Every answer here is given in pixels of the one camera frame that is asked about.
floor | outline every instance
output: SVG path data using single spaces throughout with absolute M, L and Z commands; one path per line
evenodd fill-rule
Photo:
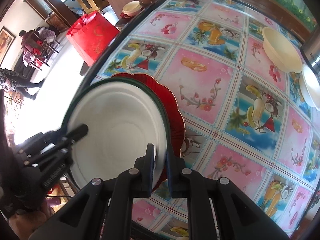
M 111 6 L 104 10 L 104 17 L 113 25 L 118 21 Z M 30 94 L 38 93 L 36 100 L 25 98 L 20 111 L 19 123 L 15 132 L 15 144 L 39 132 L 56 130 L 60 127 L 64 114 L 76 93 L 83 77 L 80 70 L 83 59 L 65 37 L 60 41 L 59 54 L 54 55 L 48 64 L 42 66 L 42 71 L 35 71 L 31 82 L 40 82 L 45 78 L 42 88 L 28 89 Z

red gift bag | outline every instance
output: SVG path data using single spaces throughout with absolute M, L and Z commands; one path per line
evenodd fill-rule
M 66 36 L 88 66 L 92 66 L 118 33 L 116 27 L 94 11 L 78 19 Z

red plate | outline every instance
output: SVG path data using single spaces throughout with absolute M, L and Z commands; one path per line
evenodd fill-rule
M 186 130 L 183 117 L 178 109 L 178 103 L 173 93 L 167 87 L 160 85 L 153 77 L 147 74 L 117 73 L 113 75 L 113 77 L 133 78 L 137 81 L 140 81 L 147 87 L 149 87 L 159 97 L 169 118 L 171 130 L 171 145 L 174 155 L 177 157 L 181 157 L 181 146 L 184 142 Z M 158 188 L 159 185 L 166 179 L 167 172 L 166 167 L 164 166 L 163 172 L 155 188 Z
M 122 19 L 129 19 L 129 18 L 135 17 L 135 15 L 134 15 L 134 16 L 129 16 L 129 15 L 125 14 L 124 12 L 122 12 L 122 13 L 120 14 L 120 17 L 121 17 Z

small bowl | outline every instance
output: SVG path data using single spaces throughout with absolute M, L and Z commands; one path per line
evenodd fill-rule
M 142 5 L 140 5 L 135 12 L 126 13 L 126 15 L 132 17 L 140 13 Z
M 316 75 L 307 65 L 303 65 L 299 85 L 305 102 L 320 110 L 320 84 Z
M 140 2 L 139 1 L 129 2 L 123 7 L 122 12 L 125 13 L 125 14 L 135 12 L 135 11 L 137 11 L 137 8 L 139 6 L 140 6 Z
M 285 73 L 302 71 L 300 56 L 286 37 L 269 27 L 263 28 L 262 36 L 263 49 L 277 68 Z

white bowl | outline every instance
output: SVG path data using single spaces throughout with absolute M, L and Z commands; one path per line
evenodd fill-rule
M 299 85 L 305 102 L 320 110 L 320 84 L 316 75 L 307 65 L 303 65 Z
M 300 56 L 286 37 L 269 27 L 263 28 L 262 36 L 263 49 L 277 68 L 285 73 L 302 71 Z
M 137 8 L 137 10 L 135 12 L 126 13 L 126 15 L 135 16 L 135 15 L 139 14 L 139 12 L 141 11 L 141 8 L 142 8 L 142 5 L 139 5 L 139 7 Z
M 163 170 L 167 148 L 164 122 L 154 101 L 140 88 L 124 82 L 104 83 L 75 106 L 68 131 L 80 124 L 88 134 L 72 147 L 71 173 L 79 187 L 94 178 L 116 178 L 155 146 L 153 187 Z
M 139 6 L 140 6 L 139 1 L 129 2 L 123 7 L 122 12 L 125 14 L 135 12 L 137 11 L 137 8 L 139 8 Z

